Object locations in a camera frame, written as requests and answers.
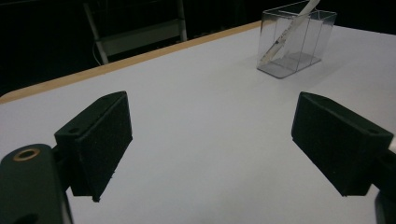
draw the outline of clear plastic box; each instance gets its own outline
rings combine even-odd
[[[291,22],[298,19],[308,1],[265,10],[262,13],[257,68],[274,77],[282,78],[294,74],[321,60],[334,25],[335,12],[313,10],[296,29],[290,31],[283,47],[268,61],[262,58],[287,30]]]

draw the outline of wooden table edge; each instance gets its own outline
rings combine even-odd
[[[217,40],[229,35],[235,35],[238,33],[242,33],[244,31],[254,29],[261,25],[260,21],[255,21],[253,23],[249,23],[246,25],[238,26],[229,30],[225,30],[222,32],[218,32],[212,35],[206,35],[203,37],[199,37],[196,39],[192,39],[186,42],[178,43],[163,49],[156,49],[154,51],[150,51],[147,53],[139,54],[131,58],[123,59],[120,61],[116,61],[114,63],[109,63],[105,65],[101,65],[98,67],[94,67],[92,69],[88,69],[82,72],[78,72],[72,75],[68,75],[65,77],[59,77],[50,81],[42,82],[33,86],[29,86],[26,88],[22,88],[19,90],[11,91],[0,97],[0,104],[4,104],[7,102],[15,101],[27,96],[31,96],[34,94],[38,94],[44,91],[54,90],[56,88],[60,88],[62,86],[70,85],[91,77],[97,77],[115,70],[119,70],[121,68],[131,66],[133,64],[142,63],[144,61],[161,57],[163,55],[187,49],[196,45],[204,44],[209,41]]]

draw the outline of white table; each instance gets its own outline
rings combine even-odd
[[[396,133],[396,36],[334,27],[323,61],[256,70],[259,28],[0,105],[0,157],[43,143],[102,95],[127,91],[134,141],[75,223],[375,223],[372,186],[343,198],[290,136],[300,91]]]

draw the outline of transparent container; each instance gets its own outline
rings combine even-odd
[[[257,68],[274,77],[294,74],[321,60],[334,25],[336,13],[313,10],[298,16],[308,1],[265,10],[262,13]],[[293,20],[300,20],[290,29]],[[286,42],[270,58],[263,58],[279,37],[290,29]]]

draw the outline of circular hole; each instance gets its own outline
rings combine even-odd
[[[76,133],[76,132],[78,132],[78,128],[74,128],[74,129],[71,129],[71,130],[69,130],[69,133]]]
[[[37,148],[28,148],[24,151],[20,151],[14,156],[14,161],[28,161],[34,158],[36,155],[40,153],[40,150]]]
[[[374,130],[374,129],[369,129],[369,130],[367,130],[367,131],[369,131],[369,133],[375,133],[375,134],[378,133],[378,131],[376,131],[376,130]]]
[[[18,218],[13,224],[35,224],[38,221],[37,214],[29,214],[24,217]]]
[[[31,157],[33,155],[35,155],[35,152],[33,150],[23,151],[20,154],[20,158],[25,159],[25,158]]]

